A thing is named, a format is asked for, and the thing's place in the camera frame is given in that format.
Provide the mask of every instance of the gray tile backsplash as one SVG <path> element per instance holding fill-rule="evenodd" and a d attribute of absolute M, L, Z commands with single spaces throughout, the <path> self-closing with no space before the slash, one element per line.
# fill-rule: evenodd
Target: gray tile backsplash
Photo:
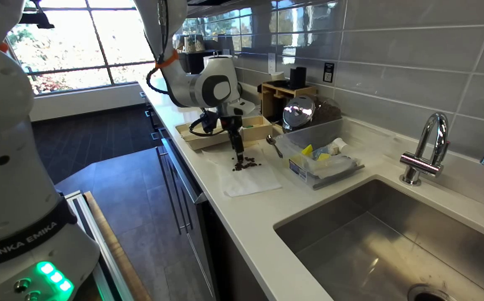
<path fill-rule="evenodd" d="M 450 148 L 484 152 L 484 0 L 241 0 L 187 23 L 230 49 L 238 80 L 307 67 L 307 82 L 343 113 L 418 138 L 436 110 Z M 323 82 L 324 63 L 334 82 Z"/>

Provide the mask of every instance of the floor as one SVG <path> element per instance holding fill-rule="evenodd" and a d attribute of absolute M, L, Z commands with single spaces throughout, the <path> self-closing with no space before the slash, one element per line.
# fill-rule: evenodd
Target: floor
<path fill-rule="evenodd" d="M 89 166 L 156 146 L 144 105 L 34 122 L 39 156 L 54 183 Z"/>
<path fill-rule="evenodd" d="M 93 163 L 56 184 L 92 191 L 154 301 L 204 301 L 199 265 L 179 235 L 154 148 Z"/>

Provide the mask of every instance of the white countertop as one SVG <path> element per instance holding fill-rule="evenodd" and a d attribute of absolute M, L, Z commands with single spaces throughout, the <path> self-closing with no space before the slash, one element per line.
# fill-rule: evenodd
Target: white countertop
<path fill-rule="evenodd" d="M 175 129 L 176 125 L 196 120 L 200 110 L 178 108 L 167 95 L 152 91 L 144 82 L 140 85 L 270 300 L 332 301 L 275 233 L 274 225 L 280 222 L 283 224 L 286 219 L 291 220 L 309 211 L 309 208 L 334 199 L 372 179 L 379 179 L 484 234 L 484 204 L 436 187 L 428 181 L 423 181 L 418 187 L 405 185 L 398 179 L 404 173 L 404 167 L 393 164 L 384 156 L 370 162 L 364 161 L 366 167 L 353 176 L 313 191 L 282 166 L 272 147 L 263 147 L 265 157 L 283 188 L 230 198 L 219 186 L 215 165 L 206 160 L 200 151 L 190 149 Z"/>

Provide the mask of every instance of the plastic bin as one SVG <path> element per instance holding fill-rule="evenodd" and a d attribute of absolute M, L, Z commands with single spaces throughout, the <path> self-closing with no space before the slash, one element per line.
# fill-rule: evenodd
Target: plastic bin
<path fill-rule="evenodd" d="M 342 127 L 343 120 L 335 120 L 275 137 L 285 164 L 314 190 L 344 179 L 364 167 L 360 159 L 362 150 L 350 145 L 345 153 L 326 160 L 315 159 L 320 154 L 320 148 L 341 137 Z M 314 149 L 311 156 L 301 153 L 308 145 Z"/>

